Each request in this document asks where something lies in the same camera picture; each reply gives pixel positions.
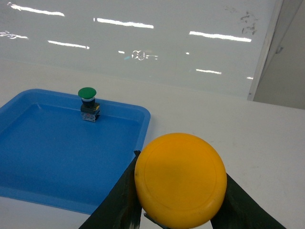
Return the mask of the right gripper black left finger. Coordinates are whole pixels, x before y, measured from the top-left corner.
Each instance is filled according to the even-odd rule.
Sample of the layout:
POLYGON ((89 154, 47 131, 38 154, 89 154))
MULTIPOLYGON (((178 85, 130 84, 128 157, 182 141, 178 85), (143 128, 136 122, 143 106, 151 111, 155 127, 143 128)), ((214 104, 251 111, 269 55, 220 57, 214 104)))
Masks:
POLYGON ((109 192, 105 200, 80 226, 81 229, 138 229, 142 207, 138 200, 134 170, 140 151, 109 192))

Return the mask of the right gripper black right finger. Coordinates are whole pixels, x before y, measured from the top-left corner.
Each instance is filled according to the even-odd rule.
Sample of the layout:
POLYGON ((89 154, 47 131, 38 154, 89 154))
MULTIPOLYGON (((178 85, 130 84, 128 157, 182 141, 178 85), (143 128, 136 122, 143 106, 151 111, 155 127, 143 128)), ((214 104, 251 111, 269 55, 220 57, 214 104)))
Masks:
POLYGON ((284 229, 261 208, 229 175, 224 201, 211 219, 214 229, 284 229))

